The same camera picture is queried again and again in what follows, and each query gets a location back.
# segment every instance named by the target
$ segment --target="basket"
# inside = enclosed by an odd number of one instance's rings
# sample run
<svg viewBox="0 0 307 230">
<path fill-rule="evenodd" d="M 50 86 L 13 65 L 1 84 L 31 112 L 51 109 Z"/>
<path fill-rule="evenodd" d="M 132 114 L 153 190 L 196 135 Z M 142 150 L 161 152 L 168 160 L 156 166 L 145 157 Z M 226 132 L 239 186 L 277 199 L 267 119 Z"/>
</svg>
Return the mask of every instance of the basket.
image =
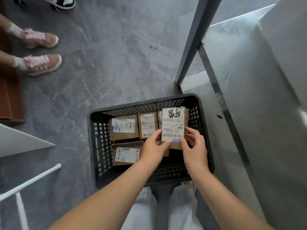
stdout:
<svg viewBox="0 0 307 230">
<path fill-rule="evenodd" d="M 88 138 L 92 173 L 96 186 L 99 189 L 103 188 L 131 166 L 112 166 L 110 148 L 112 142 L 109 137 L 108 125 L 110 118 L 180 106 L 189 108 L 189 127 L 198 130 L 204 136 L 208 151 L 209 170 L 214 173 L 215 167 L 201 100 L 194 94 L 184 94 L 102 108 L 89 113 L 87 116 Z M 189 180 L 191 180 L 191 177 L 185 167 L 182 151 L 170 149 L 169 156 L 162 159 L 160 165 L 148 179 L 146 186 Z"/>
</svg>

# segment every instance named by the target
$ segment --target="white pants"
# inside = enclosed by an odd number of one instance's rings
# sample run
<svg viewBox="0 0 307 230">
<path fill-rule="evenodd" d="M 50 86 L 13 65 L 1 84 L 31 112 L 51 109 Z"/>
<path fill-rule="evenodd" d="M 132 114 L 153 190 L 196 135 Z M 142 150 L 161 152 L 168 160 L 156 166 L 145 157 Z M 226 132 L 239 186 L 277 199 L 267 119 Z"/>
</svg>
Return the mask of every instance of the white pants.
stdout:
<svg viewBox="0 0 307 230">
<path fill-rule="evenodd" d="M 144 187 L 121 230 L 153 230 L 157 201 L 150 187 Z M 203 230 L 196 217 L 197 200 L 188 185 L 176 187 L 169 199 L 169 230 Z"/>
</svg>

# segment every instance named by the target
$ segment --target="black and white shoe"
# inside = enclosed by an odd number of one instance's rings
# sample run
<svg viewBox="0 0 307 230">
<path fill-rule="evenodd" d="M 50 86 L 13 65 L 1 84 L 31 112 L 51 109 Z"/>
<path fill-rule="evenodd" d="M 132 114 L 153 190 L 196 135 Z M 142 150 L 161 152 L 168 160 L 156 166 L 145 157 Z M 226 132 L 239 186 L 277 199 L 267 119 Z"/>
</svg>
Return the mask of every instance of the black and white shoe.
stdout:
<svg viewBox="0 0 307 230">
<path fill-rule="evenodd" d="M 59 9 L 73 9 L 76 6 L 75 0 L 45 0 Z"/>
</svg>

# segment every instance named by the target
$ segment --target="pink shoelace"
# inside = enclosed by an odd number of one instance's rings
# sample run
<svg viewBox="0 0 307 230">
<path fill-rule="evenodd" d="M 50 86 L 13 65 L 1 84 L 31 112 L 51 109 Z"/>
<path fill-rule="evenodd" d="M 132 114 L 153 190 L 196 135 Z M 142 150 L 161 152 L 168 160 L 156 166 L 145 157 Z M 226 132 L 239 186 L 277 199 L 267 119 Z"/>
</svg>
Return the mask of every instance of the pink shoelace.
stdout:
<svg viewBox="0 0 307 230">
<path fill-rule="evenodd" d="M 45 33 L 43 32 L 39 32 L 39 31 L 34 31 L 30 28 L 25 29 L 26 35 L 25 38 L 26 39 L 45 39 Z"/>
<path fill-rule="evenodd" d="M 49 62 L 47 55 L 44 56 L 26 56 L 24 58 L 25 65 L 27 67 L 33 68 L 34 66 L 45 65 Z"/>
</svg>

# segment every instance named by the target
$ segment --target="pink sneaker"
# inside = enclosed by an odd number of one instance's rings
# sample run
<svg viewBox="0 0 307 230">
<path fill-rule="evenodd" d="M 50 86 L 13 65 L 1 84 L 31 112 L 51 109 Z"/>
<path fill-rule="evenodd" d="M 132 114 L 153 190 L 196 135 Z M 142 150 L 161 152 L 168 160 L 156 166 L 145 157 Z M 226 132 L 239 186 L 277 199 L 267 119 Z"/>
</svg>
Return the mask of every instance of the pink sneaker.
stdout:
<svg viewBox="0 0 307 230">
<path fill-rule="evenodd" d="M 36 76 L 56 70 L 62 63 L 60 55 L 26 56 L 24 66 L 19 68 L 25 73 Z"/>
<path fill-rule="evenodd" d="M 37 46 L 52 48 L 59 42 L 59 38 L 54 34 L 33 31 L 32 29 L 22 31 L 21 37 L 21 43 L 27 48 L 35 48 Z"/>
</svg>

